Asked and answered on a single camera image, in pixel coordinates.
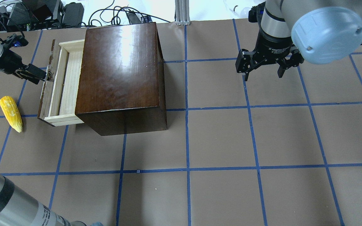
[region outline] white surface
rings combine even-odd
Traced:
[[[88,24],[91,14],[99,9],[109,6],[111,0],[61,0],[64,5],[68,3],[82,3],[85,8],[83,14],[83,22]],[[237,13],[232,12],[235,6],[236,12],[240,12],[245,7],[251,7],[257,5],[264,0],[191,0],[189,2],[189,16],[192,20],[226,20],[240,18]],[[6,3],[14,3],[16,0],[7,0]],[[141,13],[147,13],[156,17],[163,18],[168,21],[174,21],[175,14],[175,1],[174,0],[115,0],[114,6],[129,6],[137,9]],[[100,12],[95,13],[92,19],[98,19],[103,25],[110,23],[104,23],[99,18]],[[128,19],[124,12],[119,13],[121,18],[121,24],[128,24]],[[102,18],[106,21],[110,21],[112,18],[112,11],[106,10],[102,14]],[[164,21],[152,18],[154,22],[164,23]],[[98,22],[93,22],[93,25],[99,26]]]

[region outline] wooden box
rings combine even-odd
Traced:
[[[101,27],[53,43],[38,118],[86,123],[102,136],[167,129],[163,58],[155,23]]]

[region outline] metal bracket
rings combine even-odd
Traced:
[[[175,23],[189,25],[189,0],[175,0]]]

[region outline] corn cob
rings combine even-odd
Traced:
[[[20,133],[22,131],[22,118],[20,117],[16,102],[12,97],[4,96],[0,99],[0,106],[9,125]]]

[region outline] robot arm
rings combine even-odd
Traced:
[[[362,44],[362,0],[267,0],[251,9],[249,21],[260,31],[254,50],[241,49],[237,57],[245,81],[262,65],[279,64],[281,78],[304,59],[330,63]]]
[[[35,84],[38,84],[40,80],[45,80],[45,71],[33,64],[24,65],[22,58],[9,50],[11,47],[26,46],[28,41],[23,36],[13,34],[6,40],[0,38],[0,41],[0,70],[2,72],[13,74],[21,79],[27,79]]]

